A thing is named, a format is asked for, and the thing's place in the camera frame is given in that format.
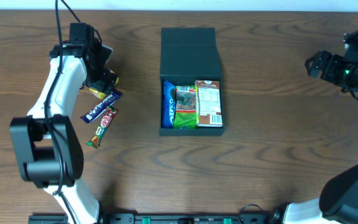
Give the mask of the yellow plastic jar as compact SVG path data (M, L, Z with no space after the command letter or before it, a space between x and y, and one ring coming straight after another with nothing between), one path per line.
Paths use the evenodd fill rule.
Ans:
M105 70L101 78L101 80L92 83L88 88L95 97L103 100L114 91L119 83L119 77L112 70Z

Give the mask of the red KitKat bar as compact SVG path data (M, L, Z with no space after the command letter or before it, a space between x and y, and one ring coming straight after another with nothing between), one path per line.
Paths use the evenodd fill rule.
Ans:
M112 106L108 106L106 108L105 114L101 118L101 121L96 128L92 138L86 143L88 146L93 146L94 148L98 148L101 144L101 141L106 134L110 124L112 123L114 117L117 115L118 110L113 108Z

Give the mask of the purple Dairy Milk bar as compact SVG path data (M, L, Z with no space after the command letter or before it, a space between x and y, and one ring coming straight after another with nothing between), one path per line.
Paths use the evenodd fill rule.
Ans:
M92 123L106 111L108 106L112 106L121 96L122 92L114 90L110 95L106 96L93 109L91 109L88 113L84 114L80 118L86 124Z

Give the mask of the blue Oreo cookie pack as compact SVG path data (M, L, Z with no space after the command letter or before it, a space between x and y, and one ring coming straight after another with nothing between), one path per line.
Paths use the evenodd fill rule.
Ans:
M176 110L175 85L168 80L163 83L162 96L162 127L173 128Z

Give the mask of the dark green folding box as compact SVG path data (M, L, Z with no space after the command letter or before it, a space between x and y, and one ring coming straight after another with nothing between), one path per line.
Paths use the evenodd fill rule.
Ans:
M195 80L218 81L221 108L224 109L223 71L213 27L161 30L160 94L163 83L193 85Z

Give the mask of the green snack bag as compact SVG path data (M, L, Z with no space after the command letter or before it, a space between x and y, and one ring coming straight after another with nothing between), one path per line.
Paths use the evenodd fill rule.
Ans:
M196 128L195 86L176 86L176 108L173 127L175 129Z

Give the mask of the brown white carton box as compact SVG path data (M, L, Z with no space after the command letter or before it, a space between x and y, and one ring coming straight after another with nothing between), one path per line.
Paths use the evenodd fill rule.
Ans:
M220 82L196 80L196 126L201 128L223 127Z

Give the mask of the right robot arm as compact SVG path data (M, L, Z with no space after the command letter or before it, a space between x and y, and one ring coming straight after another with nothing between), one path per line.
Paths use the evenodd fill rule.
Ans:
M319 51L305 62L309 76L340 87L358 100L358 52ZM313 200L288 204L280 223L358 223L358 153L354 164L330 179Z

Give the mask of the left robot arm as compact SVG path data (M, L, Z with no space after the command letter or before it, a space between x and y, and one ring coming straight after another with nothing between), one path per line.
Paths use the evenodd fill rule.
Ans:
M97 223L100 204L82 178L84 157L71 123L78 92L84 86L103 92L103 100L87 116L91 121L112 99L117 76L105 69L112 48L99 40L69 40L50 51L44 88L25 117L13 118L10 134L22 179L52 195L67 223Z

